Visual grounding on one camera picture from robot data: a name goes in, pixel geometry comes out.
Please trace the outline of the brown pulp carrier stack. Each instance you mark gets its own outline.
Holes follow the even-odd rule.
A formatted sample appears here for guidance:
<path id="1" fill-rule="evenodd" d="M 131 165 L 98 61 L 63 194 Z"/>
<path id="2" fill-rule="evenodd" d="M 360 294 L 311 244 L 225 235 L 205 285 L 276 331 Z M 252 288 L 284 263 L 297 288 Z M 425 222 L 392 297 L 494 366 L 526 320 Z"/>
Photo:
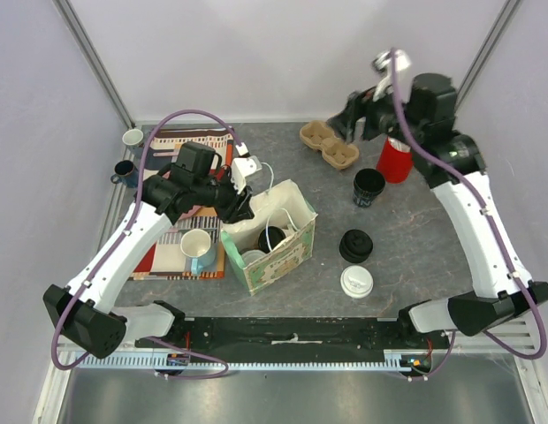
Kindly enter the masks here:
<path id="1" fill-rule="evenodd" d="M 336 170 L 347 169 L 359 159 L 358 147 L 345 143 L 324 121 L 310 121 L 300 129 L 299 135 L 306 146 L 319 151 Z"/>

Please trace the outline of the black plastic cup lid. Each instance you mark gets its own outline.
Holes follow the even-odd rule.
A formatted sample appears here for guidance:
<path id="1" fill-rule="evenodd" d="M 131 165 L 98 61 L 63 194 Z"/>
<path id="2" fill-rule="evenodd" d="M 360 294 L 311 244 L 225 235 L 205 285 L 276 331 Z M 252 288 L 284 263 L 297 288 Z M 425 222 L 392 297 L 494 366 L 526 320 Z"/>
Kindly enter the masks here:
<path id="1" fill-rule="evenodd" d="M 277 247 L 281 242 L 287 238 L 284 231 L 277 226 L 269 226 L 262 230 L 259 234 L 257 246 L 259 250 L 262 250 L 266 254 Z"/>

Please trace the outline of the white plastic cup lid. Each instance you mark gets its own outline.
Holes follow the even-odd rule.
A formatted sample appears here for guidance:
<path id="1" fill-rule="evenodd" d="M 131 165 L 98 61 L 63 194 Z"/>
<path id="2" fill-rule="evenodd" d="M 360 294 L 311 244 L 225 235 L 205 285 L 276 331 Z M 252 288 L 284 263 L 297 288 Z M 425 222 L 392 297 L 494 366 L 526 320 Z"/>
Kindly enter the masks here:
<path id="1" fill-rule="evenodd" d="M 261 260 L 266 256 L 266 253 L 259 249 L 247 250 L 241 255 L 242 260 L 244 261 L 245 266 L 250 266 L 255 261 Z"/>

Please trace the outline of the green patterned paper bag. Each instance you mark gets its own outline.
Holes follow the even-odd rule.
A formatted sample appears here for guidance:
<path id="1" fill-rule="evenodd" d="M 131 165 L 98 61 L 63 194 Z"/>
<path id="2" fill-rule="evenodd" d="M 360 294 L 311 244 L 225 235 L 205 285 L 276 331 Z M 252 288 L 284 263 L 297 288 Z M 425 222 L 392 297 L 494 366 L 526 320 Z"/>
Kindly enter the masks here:
<path id="1" fill-rule="evenodd" d="M 235 276 L 255 295 L 312 256 L 317 213 L 291 179 L 257 194 L 250 206 L 255 217 L 223 225 L 220 238 Z"/>

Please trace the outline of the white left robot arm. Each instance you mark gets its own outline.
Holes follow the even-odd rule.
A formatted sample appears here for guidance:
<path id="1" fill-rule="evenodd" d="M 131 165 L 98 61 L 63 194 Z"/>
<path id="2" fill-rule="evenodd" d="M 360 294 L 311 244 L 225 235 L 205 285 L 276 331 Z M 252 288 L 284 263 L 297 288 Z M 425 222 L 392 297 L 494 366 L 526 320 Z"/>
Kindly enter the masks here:
<path id="1" fill-rule="evenodd" d="M 162 301 L 114 311 L 118 294 L 148 250 L 195 206 L 213 208 L 223 223 L 253 218 L 247 182 L 261 168 L 245 154 L 223 170 L 218 153 L 187 142 L 175 162 L 138 185 L 138 199 L 95 258 L 64 287 L 43 295 L 56 336 L 64 336 L 98 359 L 122 343 L 155 337 L 175 347 L 185 337 L 184 315 Z"/>

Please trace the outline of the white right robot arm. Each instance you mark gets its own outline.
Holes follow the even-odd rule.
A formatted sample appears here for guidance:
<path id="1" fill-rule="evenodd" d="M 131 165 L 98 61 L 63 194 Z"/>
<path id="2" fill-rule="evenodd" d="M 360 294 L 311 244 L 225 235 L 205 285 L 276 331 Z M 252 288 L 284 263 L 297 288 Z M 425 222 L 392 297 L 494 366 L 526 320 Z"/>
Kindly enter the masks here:
<path id="1" fill-rule="evenodd" d="M 474 336 L 524 314 L 538 315 L 548 283 L 525 269 L 492 199 L 490 179 L 475 142 L 454 129 L 457 90 L 450 78 L 423 73 L 413 79 L 402 117 L 417 146 L 414 167 L 451 219 L 471 272 L 471 291 L 401 310 L 398 341 L 409 348 L 429 332 Z"/>

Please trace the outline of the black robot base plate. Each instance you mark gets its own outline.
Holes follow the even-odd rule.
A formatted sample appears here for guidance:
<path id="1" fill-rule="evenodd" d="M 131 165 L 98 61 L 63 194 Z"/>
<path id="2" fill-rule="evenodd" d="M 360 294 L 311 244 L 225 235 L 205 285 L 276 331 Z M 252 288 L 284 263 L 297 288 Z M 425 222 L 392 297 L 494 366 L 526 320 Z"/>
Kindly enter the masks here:
<path id="1" fill-rule="evenodd" d="M 230 363 L 382 362 L 388 350 L 427 352 L 449 342 L 439 331 L 408 334 L 377 318 L 186 318 L 164 341 Z"/>

